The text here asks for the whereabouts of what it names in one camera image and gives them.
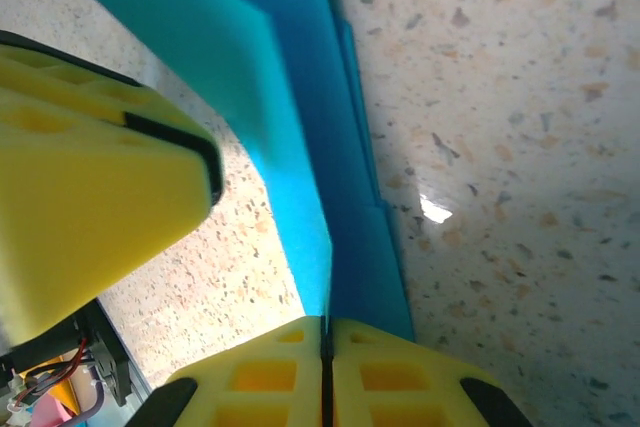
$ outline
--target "blue foam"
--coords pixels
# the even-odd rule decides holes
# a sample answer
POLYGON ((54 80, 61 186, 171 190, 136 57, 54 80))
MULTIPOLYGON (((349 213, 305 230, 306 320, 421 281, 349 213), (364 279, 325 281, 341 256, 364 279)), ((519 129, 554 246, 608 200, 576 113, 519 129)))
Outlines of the blue foam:
POLYGON ((412 338, 352 37, 329 1, 98 1, 245 145, 267 185, 305 311, 412 338))

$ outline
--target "yellow plastic part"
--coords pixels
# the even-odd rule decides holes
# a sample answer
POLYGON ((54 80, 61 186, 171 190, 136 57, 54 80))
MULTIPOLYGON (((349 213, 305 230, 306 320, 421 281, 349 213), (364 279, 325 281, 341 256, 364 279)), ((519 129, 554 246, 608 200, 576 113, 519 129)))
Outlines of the yellow plastic part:
POLYGON ((124 112, 210 139, 208 132, 165 98, 49 55, 0 45, 0 87, 96 119, 124 125, 124 112))
POLYGON ((0 323, 18 345, 210 211, 200 155, 120 127, 124 112, 213 141, 151 89, 37 52, 0 46, 0 85, 0 323))
POLYGON ((334 426, 488 427, 460 386, 477 367, 352 320, 336 320, 334 426))
POLYGON ((80 414, 80 406, 78 405, 78 400, 76 399, 76 394, 70 380, 65 380, 64 382, 54 386, 48 394, 58 400, 74 414, 80 414))
POLYGON ((303 317, 176 372, 198 389, 175 427, 319 427, 320 319, 303 317))

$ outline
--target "black rubber strip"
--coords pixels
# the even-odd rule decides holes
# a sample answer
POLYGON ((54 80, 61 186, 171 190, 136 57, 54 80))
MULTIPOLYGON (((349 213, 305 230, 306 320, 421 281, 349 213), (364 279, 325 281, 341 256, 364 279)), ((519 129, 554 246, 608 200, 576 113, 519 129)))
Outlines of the black rubber strip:
POLYGON ((183 132, 174 127, 150 120, 130 112, 124 113, 127 129, 139 132, 159 140, 164 140, 196 152, 205 165, 209 177, 211 191, 211 205, 215 205, 222 197, 222 165, 220 154, 216 146, 202 137, 183 132))
POLYGON ((533 427, 504 390, 470 377, 462 379, 460 385, 489 427, 533 427))
POLYGON ((191 378, 157 388, 125 427, 174 427, 197 389, 198 383, 191 378))
POLYGON ((22 37, 21 35, 14 34, 13 32, 0 30, 0 44, 8 45, 10 47, 18 47, 26 50, 32 50, 34 52, 40 52, 41 54, 50 55, 51 57, 55 57, 58 60, 69 62, 70 64, 74 64, 83 69, 90 70, 91 72, 103 75, 112 80, 117 80, 118 82, 122 82, 123 84, 131 85, 132 87, 141 86, 141 84, 139 84, 132 78, 127 77, 126 75, 122 75, 105 67, 92 64, 91 62, 80 59, 78 57, 74 57, 71 54, 67 54, 66 52, 62 52, 61 50, 41 44, 40 42, 36 42, 35 40, 31 40, 26 37, 22 37))
POLYGON ((333 427, 333 324, 331 317, 320 318, 320 358, 322 360, 322 427, 333 427))

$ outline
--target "black wire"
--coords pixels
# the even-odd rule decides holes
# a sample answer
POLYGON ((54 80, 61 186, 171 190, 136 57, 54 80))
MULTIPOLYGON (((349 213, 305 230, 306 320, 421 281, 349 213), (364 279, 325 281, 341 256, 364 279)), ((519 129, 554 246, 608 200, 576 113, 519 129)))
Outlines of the black wire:
POLYGON ((54 382, 50 383, 47 386, 44 386, 44 387, 43 386, 38 386, 38 387, 36 387, 35 390, 33 391, 33 395, 37 396, 37 397, 40 397, 40 396, 44 395, 45 393, 49 392, 50 389, 52 389, 53 387, 55 387, 56 385, 61 383, 63 381, 64 371, 67 370, 68 368, 69 367, 56 369, 53 372, 51 372, 51 375, 49 377, 47 377, 46 379, 42 380, 41 382, 38 382, 38 384, 39 383, 46 384, 49 381, 49 379, 58 377, 54 382))
MULTIPOLYGON (((52 364, 41 365, 40 367, 36 367, 35 369, 31 369, 27 372, 26 377, 35 377, 36 375, 42 374, 43 372, 50 372, 52 370, 64 370, 71 365, 73 361, 64 361, 64 362, 54 362, 52 364)), ((95 362, 93 359, 82 359, 80 361, 80 365, 87 365, 95 362)))

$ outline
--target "cable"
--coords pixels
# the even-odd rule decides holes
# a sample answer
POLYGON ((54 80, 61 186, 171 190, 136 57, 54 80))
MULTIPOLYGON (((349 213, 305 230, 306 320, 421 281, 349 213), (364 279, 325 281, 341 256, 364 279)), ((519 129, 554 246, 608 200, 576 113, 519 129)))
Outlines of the cable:
POLYGON ((100 377, 98 377, 98 372, 96 372, 95 367, 91 367, 89 369, 89 372, 91 373, 91 378, 96 383, 96 403, 93 404, 93 407, 91 407, 90 409, 85 410, 80 415, 73 417, 66 422, 63 422, 58 427, 72 427, 74 425, 79 425, 82 422, 86 422, 91 417, 96 415, 102 408, 102 404, 104 404, 104 387, 102 386, 102 381, 100 380, 100 377))
MULTIPOLYGON (((63 367, 69 367, 71 365, 72 360, 67 360, 63 362, 54 362, 52 364, 41 365, 40 367, 36 367, 35 369, 31 369, 25 377, 35 377, 36 375, 40 375, 44 372, 49 372, 51 370, 59 370, 63 367)), ((88 365, 95 362, 92 358, 83 358, 80 361, 80 365, 88 365)))
POLYGON ((69 377, 71 377, 71 375, 73 375, 73 373, 76 371, 76 369, 80 365, 80 362, 82 361, 82 357, 84 355, 84 348, 85 348, 86 345, 87 345, 87 339, 82 339, 82 342, 80 343, 80 347, 78 347, 78 351, 76 352, 76 354, 73 356, 73 359, 71 360, 70 366, 68 368, 60 371, 56 375, 53 375, 51 381, 49 379, 47 379, 46 382, 47 383, 51 382, 51 385, 47 384, 46 390, 42 390, 42 391, 38 390, 38 387, 42 387, 42 386, 40 386, 40 384, 36 384, 33 387, 30 387, 27 390, 24 390, 16 398, 14 407, 19 407, 20 403, 24 400, 24 398, 27 395, 34 393, 34 391, 37 390, 38 391, 37 395, 40 396, 44 392, 49 390, 51 387, 53 387, 54 385, 59 384, 60 382, 64 382, 69 377))

